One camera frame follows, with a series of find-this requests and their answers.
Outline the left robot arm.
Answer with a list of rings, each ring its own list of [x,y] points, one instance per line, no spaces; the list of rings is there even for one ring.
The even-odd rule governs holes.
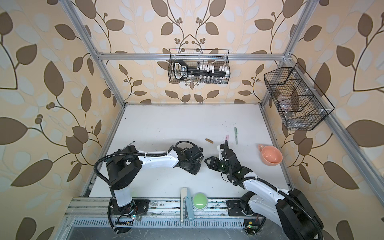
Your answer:
[[[197,175],[204,158],[203,148],[190,141],[179,141],[164,152],[144,152],[134,145],[98,159],[94,173],[109,186],[119,208],[131,207],[130,184],[140,170],[153,168],[181,168]]]

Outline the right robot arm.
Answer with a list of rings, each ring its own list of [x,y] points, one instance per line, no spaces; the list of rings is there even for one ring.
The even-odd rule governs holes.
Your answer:
[[[205,159],[207,167],[224,174],[247,193],[241,197],[243,215],[260,214],[280,226],[290,240],[322,240],[324,225],[299,190],[276,187],[239,162],[228,142],[218,146],[218,157]]]

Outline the green pen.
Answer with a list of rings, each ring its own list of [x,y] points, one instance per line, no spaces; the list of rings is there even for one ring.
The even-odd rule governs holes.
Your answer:
[[[239,140],[238,140],[238,129],[237,129],[237,127],[234,127],[234,133],[235,133],[236,145],[238,145],[239,144]]]

